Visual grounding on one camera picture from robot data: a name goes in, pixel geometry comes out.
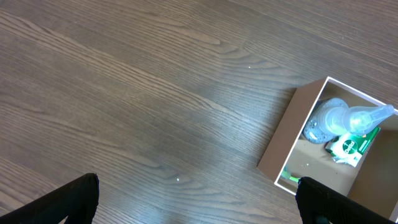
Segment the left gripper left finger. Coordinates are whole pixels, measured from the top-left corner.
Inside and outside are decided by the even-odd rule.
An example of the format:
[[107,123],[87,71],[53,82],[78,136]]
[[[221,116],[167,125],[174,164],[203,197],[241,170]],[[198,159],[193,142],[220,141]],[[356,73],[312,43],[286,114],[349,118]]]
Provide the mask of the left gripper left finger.
[[99,204],[99,183],[96,174],[87,173],[1,216],[1,223],[91,224]]

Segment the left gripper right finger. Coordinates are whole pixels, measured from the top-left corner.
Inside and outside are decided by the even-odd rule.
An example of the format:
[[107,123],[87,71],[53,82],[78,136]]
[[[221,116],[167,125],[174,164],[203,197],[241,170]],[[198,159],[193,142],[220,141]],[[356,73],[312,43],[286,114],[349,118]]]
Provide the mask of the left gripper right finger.
[[394,224],[311,177],[298,180],[295,199],[303,224]]

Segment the green white toothbrush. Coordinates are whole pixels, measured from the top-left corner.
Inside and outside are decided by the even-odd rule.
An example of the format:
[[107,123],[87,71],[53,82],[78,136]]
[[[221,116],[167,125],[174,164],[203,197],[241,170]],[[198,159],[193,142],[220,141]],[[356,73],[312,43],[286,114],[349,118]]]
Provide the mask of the green white toothbrush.
[[293,181],[293,182],[295,182],[295,183],[298,183],[298,182],[299,182],[299,178],[298,178],[298,177],[294,177],[294,176],[292,175],[291,171],[290,171],[286,166],[285,166],[284,169],[282,170],[281,177],[282,177],[283,179],[286,179],[286,180],[291,180],[291,181]]

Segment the green soap bar packet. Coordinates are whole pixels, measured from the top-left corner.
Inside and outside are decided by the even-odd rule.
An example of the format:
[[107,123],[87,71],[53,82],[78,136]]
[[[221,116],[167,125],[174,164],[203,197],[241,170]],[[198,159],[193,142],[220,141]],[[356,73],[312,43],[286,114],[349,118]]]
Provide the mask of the green soap bar packet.
[[380,130],[380,127],[375,127],[362,136],[350,133],[337,136],[325,146],[325,150],[336,163],[356,167]]

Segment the clear pump soap bottle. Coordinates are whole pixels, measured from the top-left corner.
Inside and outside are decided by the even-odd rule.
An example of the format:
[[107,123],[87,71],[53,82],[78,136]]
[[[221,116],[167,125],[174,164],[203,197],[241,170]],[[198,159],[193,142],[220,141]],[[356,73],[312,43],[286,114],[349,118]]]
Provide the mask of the clear pump soap bottle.
[[314,144],[323,144],[347,133],[363,136],[394,113],[392,105],[349,107],[341,98],[330,98],[318,104],[302,134]]

